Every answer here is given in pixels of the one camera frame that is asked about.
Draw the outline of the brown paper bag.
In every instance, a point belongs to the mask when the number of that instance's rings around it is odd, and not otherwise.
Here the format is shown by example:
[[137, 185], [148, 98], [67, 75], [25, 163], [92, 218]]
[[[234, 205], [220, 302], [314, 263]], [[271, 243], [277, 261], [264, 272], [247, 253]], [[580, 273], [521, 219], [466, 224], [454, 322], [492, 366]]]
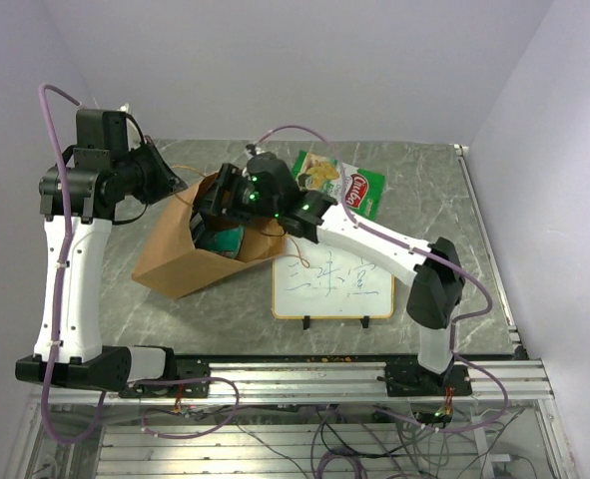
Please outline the brown paper bag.
[[275, 219], [245, 226], [240, 250], [234, 257], [196, 246], [190, 228], [193, 205], [216, 176], [211, 173], [171, 197], [131, 273], [134, 282], [165, 297], [178, 299], [287, 254], [290, 237]]

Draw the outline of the green Chuba chips bag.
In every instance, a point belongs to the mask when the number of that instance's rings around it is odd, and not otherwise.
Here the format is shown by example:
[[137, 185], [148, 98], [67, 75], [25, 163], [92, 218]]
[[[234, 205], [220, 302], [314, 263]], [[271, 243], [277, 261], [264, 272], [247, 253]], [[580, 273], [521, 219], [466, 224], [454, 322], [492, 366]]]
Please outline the green Chuba chips bag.
[[356, 214], [374, 221], [385, 186], [385, 176], [336, 159], [300, 150], [292, 168], [302, 190], [320, 191], [344, 199]]

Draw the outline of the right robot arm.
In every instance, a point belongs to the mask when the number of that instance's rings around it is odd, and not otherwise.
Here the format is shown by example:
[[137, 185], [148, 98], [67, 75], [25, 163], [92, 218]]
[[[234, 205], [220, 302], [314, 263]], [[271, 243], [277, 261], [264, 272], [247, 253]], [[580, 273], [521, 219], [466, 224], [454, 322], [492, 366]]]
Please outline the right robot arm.
[[272, 153], [251, 156], [242, 169], [223, 164], [198, 194], [196, 210], [207, 219], [242, 225], [274, 219], [295, 238], [337, 247], [392, 274], [408, 286], [406, 311], [419, 326], [419, 350], [406, 387], [433, 395], [449, 384], [451, 315], [465, 286], [450, 240], [412, 239], [354, 217], [332, 197], [303, 190]]

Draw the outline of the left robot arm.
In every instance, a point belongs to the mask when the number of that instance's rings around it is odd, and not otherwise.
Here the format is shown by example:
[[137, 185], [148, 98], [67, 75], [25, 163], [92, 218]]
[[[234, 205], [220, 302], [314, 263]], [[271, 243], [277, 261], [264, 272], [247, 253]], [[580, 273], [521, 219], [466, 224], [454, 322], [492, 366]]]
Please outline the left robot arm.
[[44, 312], [18, 380], [120, 392], [143, 381], [157, 396], [178, 386], [174, 352], [162, 346], [108, 346], [100, 331], [104, 252], [118, 203], [149, 207], [186, 189], [152, 140], [125, 111], [81, 109], [76, 142], [39, 184], [48, 247]]

